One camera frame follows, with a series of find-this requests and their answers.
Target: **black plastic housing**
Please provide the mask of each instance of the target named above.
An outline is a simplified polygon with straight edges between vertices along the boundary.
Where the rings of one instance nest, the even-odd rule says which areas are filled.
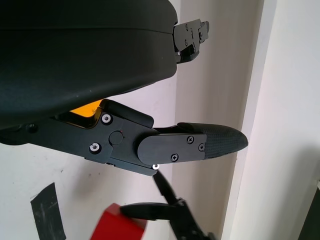
[[[168,0],[0,2],[0,129],[172,77]]]

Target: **silver screw head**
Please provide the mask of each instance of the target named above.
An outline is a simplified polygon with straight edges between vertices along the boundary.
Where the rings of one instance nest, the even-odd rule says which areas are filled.
[[[111,116],[109,114],[104,114],[101,118],[104,124],[109,124],[111,122]]]
[[[194,142],[194,140],[195,140],[194,136],[188,136],[186,139],[188,144],[192,144]]]
[[[178,159],[179,159],[179,155],[178,154],[175,153],[175,154],[171,155],[171,161],[172,162],[176,162],[176,161],[178,161]]]
[[[160,168],[160,164],[153,164],[152,169],[153,170],[158,170]]]
[[[99,143],[96,143],[96,142],[92,143],[90,145],[89,149],[90,149],[90,152],[96,153],[96,152],[98,152],[100,150],[100,145],[99,145]]]
[[[200,145],[199,145],[199,151],[200,152],[203,152],[204,150],[205,150],[205,145],[203,144],[203,143],[201,143]]]

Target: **metal bracket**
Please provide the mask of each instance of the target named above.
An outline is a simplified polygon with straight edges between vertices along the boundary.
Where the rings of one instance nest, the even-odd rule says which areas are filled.
[[[147,165],[204,160],[206,134],[159,134],[146,137],[138,147],[138,157]]]
[[[178,64],[190,62],[199,55],[200,44],[209,38],[209,22],[200,19],[173,29],[175,57]]]

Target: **black mounting bracket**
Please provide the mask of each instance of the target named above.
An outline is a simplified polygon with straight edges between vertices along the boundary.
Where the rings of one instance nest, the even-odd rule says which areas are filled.
[[[200,44],[209,38],[209,22],[200,19],[176,25],[173,30],[175,58],[178,64],[194,60]]]

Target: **black clamp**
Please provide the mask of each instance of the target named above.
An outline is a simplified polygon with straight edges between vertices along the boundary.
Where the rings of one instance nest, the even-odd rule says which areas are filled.
[[[177,240],[216,239],[212,233],[206,235],[202,232],[186,201],[176,198],[173,189],[160,171],[153,176],[153,180],[168,204],[153,202],[130,204],[120,208],[122,214],[129,218],[149,221],[169,220]]]
[[[175,58],[178,64],[194,60],[199,55],[200,44],[209,38],[209,22],[200,19],[174,27]]]

